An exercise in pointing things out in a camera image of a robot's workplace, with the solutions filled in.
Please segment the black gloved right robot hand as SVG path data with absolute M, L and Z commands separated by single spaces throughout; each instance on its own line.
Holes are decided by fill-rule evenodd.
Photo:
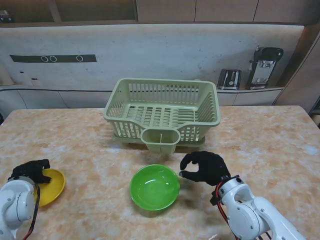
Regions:
M 190 163 L 198 165 L 198 171 L 185 170 Z M 186 154 L 181 160 L 179 176 L 196 183 L 205 182 L 210 186 L 216 186 L 222 177 L 230 178 L 231 174 L 220 155 L 208 151 L 194 151 Z

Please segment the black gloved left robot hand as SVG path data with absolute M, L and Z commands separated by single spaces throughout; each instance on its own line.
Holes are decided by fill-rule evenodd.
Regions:
M 8 181 L 18 180 L 20 177 L 27 177 L 31 179 L 35 184 L 48 184 L 52 178 L 43 175 L 44 169 L 49 169 L 50 161 L 48 159 L 32 160 L 16 166 Z

